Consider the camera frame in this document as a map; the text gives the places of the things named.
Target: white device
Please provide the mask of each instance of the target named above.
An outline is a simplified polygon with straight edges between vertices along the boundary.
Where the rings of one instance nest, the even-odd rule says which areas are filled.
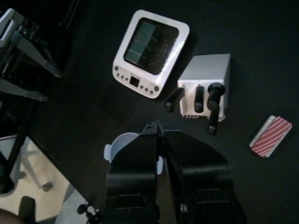
[[[180,101],[182,116],[210,118],[208,132],[215,135],[218,122],[226,118],[230,94],[230,54],[194,56],[178,80],[178,89],[166,101],[166,110],[174,112]]]
[[[127,28],[114,61],[112,73],[116,80],[140,95],[156,98],[188,34],[187,24],[139,10]]]
[[[187,66],[178,87],[184,89],[184,97],[180,101],[182,116],[186,118],[198,118],[199,116],[211,116],[208,109],[210,85],[220,83],[226,87],[226,93],[219,101],[219,121],[226,118],[224,109],[229,106],[230,94],[230,54],[212,54],[192,57]],[[203,111],[195,112],[195,90],[200,86],[204,89]]]

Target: red and white striped card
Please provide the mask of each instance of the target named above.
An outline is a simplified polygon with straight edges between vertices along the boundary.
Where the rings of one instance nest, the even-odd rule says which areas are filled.
[[[251,150],[262,158],[269,158],[291,128],[293,124],[286,119],[271,115],[250,143]]]

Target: small black knob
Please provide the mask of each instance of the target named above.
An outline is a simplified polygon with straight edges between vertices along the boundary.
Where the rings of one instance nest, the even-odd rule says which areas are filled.
[[[208,110],[215,110],[219,108],[220,97],[226,93],[226,88],[220,83],[214,82],[210,84],[208,92],[210,92],[210,98],[208,98],[207,107],[208,107]]]
[[[183,98],[184,91],[183,87],[179,87],[171,94],[171,96],[167,98],[164,102],[164,109],[168,113],[174,112],[174,105],[180,101]]]
[[[204,96],[204,87],[198,86],[195,90],[195,100],[194,100],[194,110],[196,113],[203,112],[203,96]]]
[[[78,208],[78,214],[84,214],[88,211],[90,204],[82,204]]]

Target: white scale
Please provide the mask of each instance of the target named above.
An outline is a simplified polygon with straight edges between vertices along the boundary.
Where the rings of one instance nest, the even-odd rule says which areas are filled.
[[[136,28],[144,21],[160,32],[162,44],[156,47],[146,66],[140,67],[126,59],[126,54],[127,51],[131,51],[128,47],[132,41],[136,41]],[[187,24],[139,10],[127,28],[114,61],[112,73],[116,80],[140,95],[156,98],[163,91],[188,34],[190,26]]]

